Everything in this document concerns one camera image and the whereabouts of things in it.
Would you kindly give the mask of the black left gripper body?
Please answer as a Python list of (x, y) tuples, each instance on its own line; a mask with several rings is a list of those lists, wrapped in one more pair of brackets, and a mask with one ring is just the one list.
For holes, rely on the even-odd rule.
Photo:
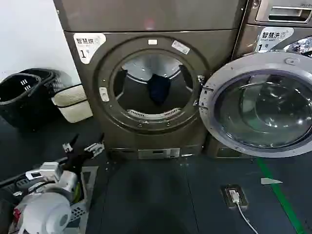
[(62, 166), (62, 169), (65, 171), (70, 171), (79, 175), (85, 161), (92, 159), (93, 153), (89, 151), (72, 151), (68, 154), (68, 159)]

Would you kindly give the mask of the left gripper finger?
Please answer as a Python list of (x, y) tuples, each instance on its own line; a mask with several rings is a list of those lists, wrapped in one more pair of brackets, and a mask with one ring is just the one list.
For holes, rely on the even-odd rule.
[(64, 143), (64, 144), (62, 145), (62, 147), (63, 147), (65, 153), (70, 153), (70, 152), (73, 151), (73, 146), (75, 145), (75, 143), (76, 143), (78, 137), (79, 137), (79, 134), (76, 134), (76, 135), (70, 140), (70, 142)]
[(104, 133), (102, 133), (99, 137), (98, 142), (95, 142), (86, 148), (84, 148), (84, 152), (87, 154), (88, 159), (93, 159), (100, 155), (105, 149), (104, 146)]

